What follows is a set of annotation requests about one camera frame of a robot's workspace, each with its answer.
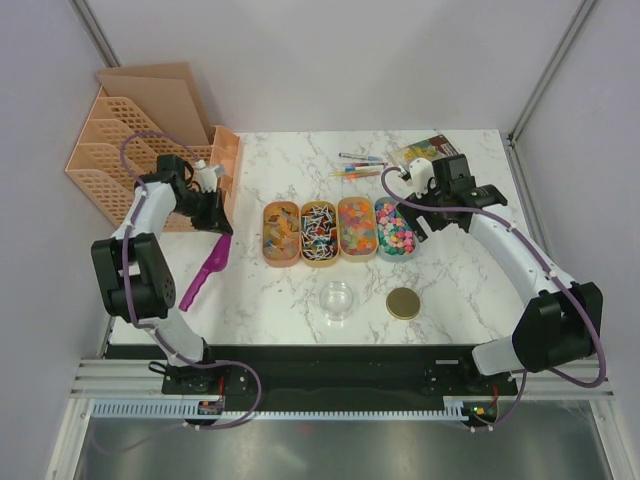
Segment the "magenta plastic scoop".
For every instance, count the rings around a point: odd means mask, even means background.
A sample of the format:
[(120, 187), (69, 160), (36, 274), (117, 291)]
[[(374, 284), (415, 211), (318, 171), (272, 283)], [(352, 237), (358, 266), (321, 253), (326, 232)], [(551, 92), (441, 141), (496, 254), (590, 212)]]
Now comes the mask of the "magenta plastic scoop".
[(201, 265), (179, 303), (179, 309), (182, 312), (187, 312), (190, 309), (208, 277), (214, 273), (223, 271), (227, 267), (231, 250), (231, 242), (231, 235), (222, 235), (217, 240), (209, 256)]

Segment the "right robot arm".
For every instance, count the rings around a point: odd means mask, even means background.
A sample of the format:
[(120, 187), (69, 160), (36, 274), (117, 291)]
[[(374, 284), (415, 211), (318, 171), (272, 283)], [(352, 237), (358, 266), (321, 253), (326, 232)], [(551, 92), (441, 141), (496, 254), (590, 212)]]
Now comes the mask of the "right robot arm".
[(418, 238), (458, 227), (490, 254), (524, 305), (510, 335), (473, 348), (472, 360), (458, 368), (460, 386), (481, 393), (494, 375), (511, 371), (549, 371), (583, 388), (601, 385), (601, 290), (577, 282), (521, 231), (507, 198), (496, 186), (477, 183), (465, 155), (414, 159), (400, 177), (413, 192), (399, 206)]

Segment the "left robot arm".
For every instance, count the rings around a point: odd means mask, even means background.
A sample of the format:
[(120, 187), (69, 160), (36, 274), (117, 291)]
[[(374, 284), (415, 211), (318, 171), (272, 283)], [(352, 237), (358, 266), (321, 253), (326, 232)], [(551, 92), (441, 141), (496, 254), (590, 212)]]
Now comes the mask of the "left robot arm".
[(219, 382), (206, 341), (184, 320), (176, 304), (176, 286), (159, 238), (170, 215), (187, 218), (194, 229), (218, 240), (189, 288), (193, 302), (209, 275), (223, 271), (233, 227), (219, 183), (225, 170), (203, 160), (189, 164), (161, 155), (154, 172), (134, 178), (134, 197), (125, 219), (107, 239), (91, 246), (91, 258), (106, 311), (146, 332), (174, 367), (187, 367), (185, 382), (208, 393)]

